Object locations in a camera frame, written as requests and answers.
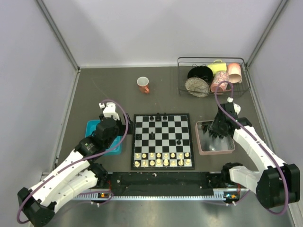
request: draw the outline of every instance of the blue container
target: blue container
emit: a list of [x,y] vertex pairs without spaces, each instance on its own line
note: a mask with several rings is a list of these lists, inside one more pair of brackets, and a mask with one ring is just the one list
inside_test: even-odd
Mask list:
[[[100,123],[100,120],[92,120],[92,121],[87,122],[85,137],[88,137],[88,136],[90,136],[93,133],[93,131],[96,129],[96,126],[97,126],[98,123]],[[122,136],[118,136],[117,138],[115,138],[114,142],[109,147],[109,149],[111,149],[112,147],[114,147],[115,145],[117,145],[120,142],[121,138],[122,138]],[[122,152],[122,143],[118,147],[116,147],[115,149],[113,149],[112,151],[110,151],[107,154],[105,154],[104,156],[107,156],[107,155],[120,155],[121,152]]]

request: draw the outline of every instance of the yellow cup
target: yellow cup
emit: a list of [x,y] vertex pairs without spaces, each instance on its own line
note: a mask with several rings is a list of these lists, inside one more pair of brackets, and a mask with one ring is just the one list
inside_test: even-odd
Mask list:
[[222,62],[222,60],[215,60],[212,64],[208,65],[208,67],[213,71],[213,76],[215,76],[217,72],[227,71],[227,65],[225,62]]

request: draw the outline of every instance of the white wall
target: white wall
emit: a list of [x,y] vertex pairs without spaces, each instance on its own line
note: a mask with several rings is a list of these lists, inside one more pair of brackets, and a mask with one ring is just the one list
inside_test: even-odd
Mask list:
[[247,60],[278,0],[44,0],[82,67]]
[[[303,1],[289,2],[250,69],[276,153],[287,163],[295,163],[301,170],[303,170],[302,9]],[[303,211],[302,199],[299,205]]]
[[35,1],[0,0],[0,21],[0,226],[15,227],[17,192],[53,162],[75,70]]

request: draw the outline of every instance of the gray tabletop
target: gray tabletop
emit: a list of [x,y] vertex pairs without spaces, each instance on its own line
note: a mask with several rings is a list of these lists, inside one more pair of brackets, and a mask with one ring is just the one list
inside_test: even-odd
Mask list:
[[[140,76],[148,77],[150,93],[142,94],[136,84]],[[194,171],[220,171],[228,162],[240,162],[248,169],[256,170],[245,151],[236,144],[228,155],[201,156],[198,153],[194,125],[197,121],[214,119],[217,106],[213,97],[196,98],[179,96],[176,67],[155,68],[110,68],[81,70],[76,93],[71,107],[59,163],[62,162],[84,138],[86,124],[98,119],[98,103],[104,99],[117,101],[131,118],[134,114],[189,113],[192,125],[195,166]],[[261,126],[250,92],[234,99],[241,106],[241,116],[247,117],[257,133],[263,137]],[[123,142],[123,152],[118,156],[102,157],[98,160],[109,172],[127,172],[131,166],[132,137]],[[289,213],[273,216],[266,212],[254,195],[245,199],[236,208],[226,208],[201,202],[128,201],[112,202],[100,210],[82,205],[66,214],[56,224],[49,226],[291,226]]]

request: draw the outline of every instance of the dish rack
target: dish rack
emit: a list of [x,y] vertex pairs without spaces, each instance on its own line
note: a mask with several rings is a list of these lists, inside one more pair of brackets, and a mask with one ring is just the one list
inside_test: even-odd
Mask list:
[[[241,66],[242,72],[242,82],[233,84],[233,95],[234,96],[242,96],[246,91],[250,89],[250,82],[247,78],[247,69],[245,66],[244,59],[242,58],[221,58],[221,57],[179,57],[178,58],[178,91],[179,95],[189,94],[195,95],[199,94],[199,96],[214,96],[214,92],[200,92],[200,91],[188,91],[185,88],[185,82],[187,80],[188,72],[193,68],[201,65],[209,65],[212,64],[215,60],[222,60],[227,65],[231,63],[238,63]],[[226,91],[220,92],[220,96],[228,96],[231,92],[231,87],[228,85]]]

